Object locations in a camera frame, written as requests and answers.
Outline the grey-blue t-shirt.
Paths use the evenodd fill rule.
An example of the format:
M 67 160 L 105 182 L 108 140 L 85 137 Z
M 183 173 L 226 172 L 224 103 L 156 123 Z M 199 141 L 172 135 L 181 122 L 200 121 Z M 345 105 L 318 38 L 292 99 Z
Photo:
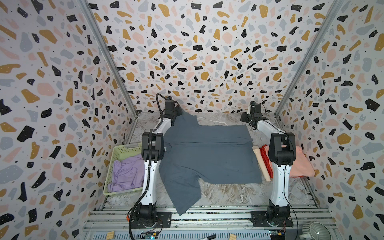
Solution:
M 184 112 L 164 141 L 167 150 L 159 173 L 179 215 L 200 200 L 200 179 L 210 184 L 262 183 L 245 125 L 203 126 L 196 116 Z

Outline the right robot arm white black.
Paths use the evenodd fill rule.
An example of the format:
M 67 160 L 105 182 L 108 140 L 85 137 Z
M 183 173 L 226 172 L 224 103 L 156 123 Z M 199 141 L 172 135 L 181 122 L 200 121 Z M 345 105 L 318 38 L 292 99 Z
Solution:
M 263 104 L 251 101 L 247 112 L 241 115 L 242 122 L 270 138 L 268 157 L 273 170 L 272 194 L 266 211 L 251 212 L 252 222 L 254 227 L 292 227 L 293 208 L 288 195 L 290 172 L 297 158 L 295 135 L 279 129 L 265 118 L 263 107 Z

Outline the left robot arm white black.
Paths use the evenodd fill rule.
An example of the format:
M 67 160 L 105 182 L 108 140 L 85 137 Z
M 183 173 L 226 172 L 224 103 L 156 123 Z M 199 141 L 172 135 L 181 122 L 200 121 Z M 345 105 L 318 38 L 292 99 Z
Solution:
M 156 126 L 142 135 L 142 158 L 145 164 L 145 177 L 142 195 L 137 204 L 137 216 L 141 220 L 154 224 L 157 221 L 156 180 L 160 161 L 164 158 L 166 147 L 164 135 L 182 114 L 179 103 L 172 97 L 156 94 L 156 103 L 160 111 Z

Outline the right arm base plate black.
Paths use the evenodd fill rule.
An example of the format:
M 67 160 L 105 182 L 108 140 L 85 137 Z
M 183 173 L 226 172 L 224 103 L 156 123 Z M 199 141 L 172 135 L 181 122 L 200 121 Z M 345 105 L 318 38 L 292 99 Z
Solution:
M 279 213 L 278 215 L 268 213 L 267 211 L 252 211 L 251 222 L 255 228 L 269 227 L 293 227 L 292 218 L 287 213 Z

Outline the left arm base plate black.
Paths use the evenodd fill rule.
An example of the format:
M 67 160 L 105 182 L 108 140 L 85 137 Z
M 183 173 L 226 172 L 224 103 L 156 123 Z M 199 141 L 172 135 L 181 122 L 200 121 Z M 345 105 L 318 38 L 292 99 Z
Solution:
M 172 213 L 171 212 L 159 212 L 156 213 L 156 216 L 152 216 L 150 219 L 140 218 L 137 216 L 131 217 L 127 216 L 127 221 L 131 222 L 132 229 L 169 229 L 172 223 Z

